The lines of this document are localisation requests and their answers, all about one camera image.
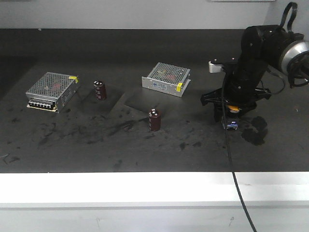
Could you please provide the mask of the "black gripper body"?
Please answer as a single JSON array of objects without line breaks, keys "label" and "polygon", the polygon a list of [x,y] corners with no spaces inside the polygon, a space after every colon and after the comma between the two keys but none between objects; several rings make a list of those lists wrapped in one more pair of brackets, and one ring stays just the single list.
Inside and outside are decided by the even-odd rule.
[{"label": "black gripper body", "polygon": [[268,89],[258,88],[267,65],[263,61],[238,61],[223,64],[225,78],[223,86],[217,90],[203,94],[200,98],[202,105],[224,102],[226,105],[255,107],[261,99],[269,99]]}]

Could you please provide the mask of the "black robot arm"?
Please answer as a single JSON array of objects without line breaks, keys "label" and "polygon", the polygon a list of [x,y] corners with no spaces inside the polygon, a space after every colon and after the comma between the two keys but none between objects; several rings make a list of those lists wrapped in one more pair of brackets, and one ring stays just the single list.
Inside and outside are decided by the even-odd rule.
[{"label": "black robot arm", "polygon": [[290,87],[308,85],[309,43],[304,35],[287,32],[279,25],[246,28],[237,61],[209,62],[209,71],[223,71],[225,78],[220,89],[201,96],[202,105],[213,103],[216,122],[223,115],[238,117],[255,109],[257,101],[272,95],[268,89],[258,88],[268,67],[286,75]]}]

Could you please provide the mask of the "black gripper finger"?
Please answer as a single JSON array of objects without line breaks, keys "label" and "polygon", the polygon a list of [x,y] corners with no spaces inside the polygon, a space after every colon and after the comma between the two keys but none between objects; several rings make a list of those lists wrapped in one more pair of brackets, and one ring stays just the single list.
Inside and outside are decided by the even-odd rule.
[{"label": "black gripper finger", "polygon": [[242,118],[243,116],[245,116],[247,113],[249,113],[250,111],[255,110],[255,107],[245,107],[245,108],[241,108],[239,110],[239,118]]},{"label": "black gripper finger", "polygon": [[223,106],[221,102],[217,102],[214,104],[214,120],[215,122],[219,122],[223,117]]}]

